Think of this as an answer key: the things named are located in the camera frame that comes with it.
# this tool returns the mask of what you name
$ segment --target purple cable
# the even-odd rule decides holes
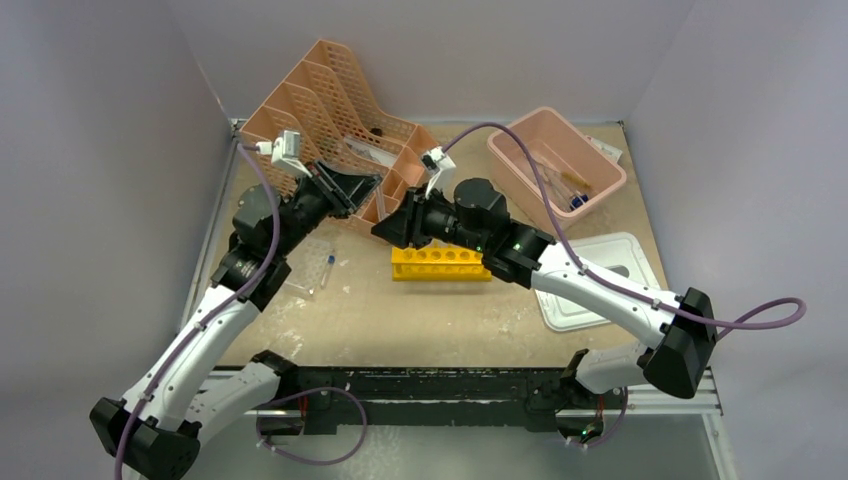
[[[352,457],[356,452],[358,452],[359,449],[362,447],[362,444],[365,442],[365,434],[368,432],[368,420],[365,416],[365,407],[363,407],[362,403],[359,400],[357,400],[357,398],[355,396],[353,396],[353,394],[348,392],[347,390],[342,390],[341,388],[336,388],[336,387],[318,387],[318,388],[313,388],[313,389],[310,389],[310,390],[304,390],[300,393],[296,393],[294,395],[290,395],[288,397],[281,398],[279,400],[274,400],[273,402],[269,403],[266,406],[274,407],[274,406],[278,406],[278,405],[283,405],[283,404],[290,402],[292,400],[296,400],[298,398],[305,397],[307,395],[311,395],[313,393],[318,393],[318,392],[341,393],[342,395],[345,395],[346,397],[351,399],[353,404],[356,405],[356,408],[359,409],[359,415],[362,417],[362,433],[359,435],[359,440],[356,441],[356,445],[354,445],[353,448],[350,449],[349,452],[345,453],[344,455],[342,455],[339,458],[334,458],[332,460],[313,460],[311,458],[304,458],[304,457],[301,457],[299,455],[289,453],[289,452],[287,452],[283,449],[277,448],[276,446],[271,445],[270,443],[265,441],[265,439],[262,437],[262,432],[259,429],[259,420],[257,420],[256,421],[256,436],[259,437],[260,444],[263,447],[270,450],[272,453],[276,453],[277,455],[281,455],[283,457],[286,457],[290,460],[294,460],[296,462],[304,463],[306,465],[313,465],[313,466],[316,466],[316,467],[324,467],[324,466],[327,466],[327,465],[335,465],[337,463],[344,462],[348,458]]]
[[[634,291],[628,290],[624,287],[620,287],[620,286],[618,286],[618,285],[616,285],[612,282],[609,282],[609,281],[601,278],[600,276],[598,276],[595,272],[591,271],[589,268],[584,266],[583,262],[580,260],[580,257],[577,256],[577,254],[574,252],[574,249],[568,243],[568,239],[566,238],[565,233],[562,231],[562,227],[557,222],[556,215],[554,214],[554,211],[551,208],[551,201],[548,198],[548,193],[545,191],[545,186],[544,186],[544,183],[542,182],[542,176],[539,174],[539,168],[536,166],[536,160],[534,160],[533,156],[530,155],[530,150],[527,149],[527,145],[525,145],[524,142],[521,141],[520,138],[518,138],[518,135],[516,135],[515,132],[513,132],[511,129],[509,129],[508,127],[505,127],[505,126],[503,126],[499,123],[483,122],[483,123],[480,123],[480,124],[477,124],[477,125],[474,125],[472,127],[467,128],[465,131],[463,131],[462,133],[457,135],[456,138],[454,138],[453,140],[448,142],[444,147],[442,147],[442,150],[447,152],[448,149],[450,149],[451,147],[456,145],[456,143],[458,141],[460,141],[463,137],[465,137],[469,133],[471,133],[475,130],[478,130],[480,128],[485,128],[485,127],[494,127],[494,128],[497,128],[497,129],[503,131],[507,135],[509,135],[515,141],[515,143],[518,144],[518,147],[521,148],[521,151],[522,151],[522,153],[524,153],[524,156],[527,157],[527,163],[530,164],[530,168],[533,170],[533,176],[536,178],[536,184],[539,186],[539,193],[542,194],[542,203],[544,204],[545,210],[548,213],[548,218],[551,220],[551,223],[553,224],[553,227],[556,230],[557,236],[559,237],[560,243],[562,243],[563,248],[565,248],[566,253],[568,254],[569,258],[571,258],[571,261],[574,262],[574,265],[577,266],[577,268],[583,270],[589,278],[591,278],[595,282],[601,284],[602,286],[604,286],[604,287],[606,287],[606,288],[608,288],[608,289],[610,289],[614,292],[620,293],[622,295],[626,295],[628,297],[631,297],[633,299],[647,303],[649,305],[653,305],[653,303],[654,303],[653,298],[651,298],[647,295],[643,295],[639,292],[634,292]],[[751,317],[759,315],[760,313],[763,313],[766,310],[770,310],[774,307],[777,307],[777,306],[780,306],[780,305],[786,305],[786,304],[794,304],[797,307],[795,312],[793,312],[792,315],[789,315],[788,317],[781,318],[779,320],[774,320],[774,321],[771,321],[771,322],[752,323],[752,324],[746,324],[745,323],[749,319],[751,319]],[[716,326],[716,327],[724,327],[724,330],[722,330],[721,333],[719,333],[719,335],[718,335],[719,340],[724,338],[725,336],[727,336],[727,334],[730,333],[731,330],[768,330],[768,329],[772,329],[772,328],[785,327],[787,325],[791,325],[791,324],[797,322],[798,320],[800,320],[804,316],[805,313],[807,313],[806,302],[804,302],[803,300],[801,300],[800,298],[797,298],[797,297],[779,298],[777,300],[772,300],[770,302],[764,303],[764,304],[760,305],[759,307],[756,307],[753,310],[745,313],[744,315],[737,318],[733,322],[725,322],[725,321],[721,321],[721,320],[715,320],[715,319],[712,319],[712,318],[702,317],[700,315],[695,315],[695,314],[686,312],[686,311],[681,310],[677,307],[673,307],[671,305],[667,305],[667,304],[662,303],[662,302],[660,302],[659,305],[657,305],[657,306],[659,308],[661,308],[662,310],[665,310],[666,312],[673,313],[675,315],[680,315],[681,317],[692,320],[694,322],[703,323],[705,325],[713,325],[713,326]]]
[[[244,147],[249,150],[256,150],[253,146]],[[200,324],[200,329],[192,329],[185,337],[183,337],[182,341],[171,351],[171,354],[168,355],[168,358],[162,362],[162,366],[159,367],[159,370],[153,375],[148,382],[147,387],[144,389],[144,398],[139,398],[138,403],[136,403],[135,408],[132,413],[130,413],[130,418],[127,420],[126,425],[124,425],[124,429],[121,432],[121,439],[118,441],[118,450],[115,452],[115,480],[122,480],[121,469],[124,465],[124,456],[127,452],[127,441],[129,440],[130,430],[132,430],[132,426],[135,424],[135,421],[138,419],[139,415],[141,415],[141,410],[144,408],[144,405],[147,403],[147,398],[153,394],[156,388],[159,386],[159,382],[162,380],[162,377],[168,372],[168,369],[171,368],[173,363],[176,361],[177,357],[186,349],[186,347],[194,340],[194,337],[197,336],[203,330],[203,327],[206,327],[214,318],[221,313],[227,306],[232,303],[235,299],[240,297],[244,292],[253,288],[256,282],[262,277],[262,274],[265,273],[265,270],[268,269],[268,266],[271,265],[271,261],[274,258],[274,252],[277,251],[277,245],[280,241],[280,212],[278,209],[273,208],[274,205],[274,189],[271,187],[271,184],[268,182],[268,179],[265,178],[265,175],[262,173],[262,170],[259,168],[259,165],[250,157],[250,155],[245,152],[244,148],[239,145],[238,150],[244,156],[244,159],[247,160],[247,163],[251,168],[256,172],[256,175],[259,177],[259,180],[262,183],[262,188],[265,190],[265,194],[268,196],[268,202],[272,205],[271,208],[271,219],[273,223],[272,234],[271,234],[271,247],[268,249],[268,254],[265,256],[265,259],[262,260],[262,264],[259,265],[259,268],[256,269],[254,274],[250,277],[250,279],[242,285],[241,288],[235,291],[229,298],[221,302],[220,305],[210,310],[201,320],[198,322]]]

